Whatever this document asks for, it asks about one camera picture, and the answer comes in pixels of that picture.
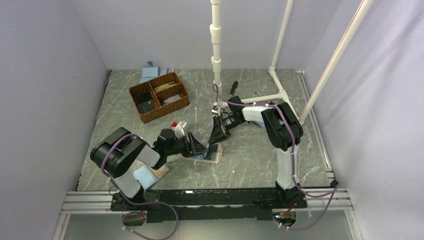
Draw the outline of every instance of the brown basket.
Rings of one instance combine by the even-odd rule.
[[[175,82],[175,85],[168,89],[160,92],[155,92],[153,90],[156,87],[171,82]],[[175,72],[170,72],[168,74],[156,77],[150,81],[130,87],[129,93],[131,94],[135,107],[137,107],[137,104],[140,103],[140,96],[146,92],[150,92],[150,95],[153,97],[155,109],[144,114],[138,112],[138,115],[144,124],[190,105],[189,93]],[[175,95],[179,95],[181,99],[164,105],[165,99]]]

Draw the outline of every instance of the white wall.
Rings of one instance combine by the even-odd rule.
[[[70,1],[2,0],[0,33],[0,239],[48,240],[84,163],[106,67]]]
[[[344,0],[306,68],[312,92],[359,0]],[[374,1],[314,106],[367,240],[424,236],[424,2]]]
[[[212,68],[210,0],[73,0],[109,69]],[[306,68],[341,0],[294,1],[277,68]],[[223,0],[222,68],[268,68],[287,1]]]

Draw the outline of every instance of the robotic hand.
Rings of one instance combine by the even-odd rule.
[[[130,131],[123,127],[118,128],[93,148],[90,159],[101,168],[102,162],[112,146],[127,134],[130,134]],[[144,174],[143,180],[141,180],[137,179],[130,170],[135,160],[158,170],[167,163],[168,156],[182,154],[187,158],[207,151],[207,146],[197,141],[191,132],[177,138],[172,129],[165,128],[160,132],[153,146],[140,138],[128,137],[124,139],[111,152],[104,169],[110,174],[119,189],[129,198],[133,198],[137,193],[143,193],[143,190],[140,191],[142,189],[141,181],[149,181],[149,185],[152,183],[152,179],[148,178],[149,174]]]
[[[238,96],[233,96],[229,102],[235,104],[243,104]],[[274,107],[266,106],[236,106],[228,105],[232,111],[227,117],[214,116],[213,130],[209,138],[209,144],[221,142],[230,136],[230,130],[236,126],[249,121],[254,121],[260,125],[264,125],[266,133],[271,144],[276,148],[278,162],[277,187],[283,189],[288,196],[297,193],[295,183],[292,179],[292,156],[291,147],[294,146],[294,154],[298,150],[301,137],[304,134],[303,128],[299,123],[296,115],[288,103],[280,103],[277,106],[282,111],[284,118],[287,120],[291,131],[294,134],[295,142],[289,134],[287,126],[282,122],[281,116]],[[298,180],[297,161],[294,164],[296,182]]]

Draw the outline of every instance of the wall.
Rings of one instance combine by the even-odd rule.
[[[223,0],[222,68],[268,68],[287,1]],[[277,68],[305,69],[341,0],[294,1]],[[109,69],[211,69],[209,0],[73,0]]]
[[[306,68],[309,92],[358,5],[340,4]],[[367,240],[424,236],[423,39],[422,1],[374,1],[314,106]]]
[[[106,67],[70,1],[2,0],[0,23],[0,236],[52,239]]]

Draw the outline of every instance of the small box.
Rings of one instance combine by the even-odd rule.
[[[175,82],[176,84],[160,92],[155,92],[153,90],[156,87],[171,82]],[[153,110],[143,113],[137,110],[138,115],[144,124],[190,105],[189,93],[175,72],[170,72],[150,81],[132,86],[129,88],[129,93],[131,94],[136,109],[138,106],[140,107],[141,103],[143,103],[143,99],[146,98],[146,93],[150,93],[153,99]],[[164,103],[166,99],[175,95],[179,95],[181,99],[168,104]]]

